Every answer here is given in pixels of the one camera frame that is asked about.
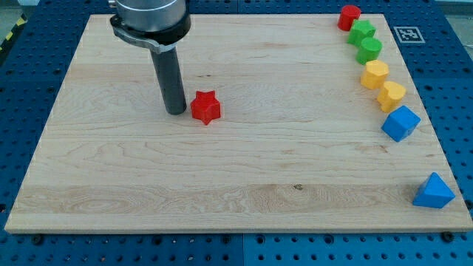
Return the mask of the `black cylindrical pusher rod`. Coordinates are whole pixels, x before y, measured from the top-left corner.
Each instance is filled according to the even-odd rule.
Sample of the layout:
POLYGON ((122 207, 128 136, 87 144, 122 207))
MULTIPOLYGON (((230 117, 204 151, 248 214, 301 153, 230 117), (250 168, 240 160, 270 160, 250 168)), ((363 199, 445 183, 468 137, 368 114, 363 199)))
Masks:
POLYGON ((176 49, 151 52, 151 57, 166 111, 170 115, 184 113, 187 104, 176 49))

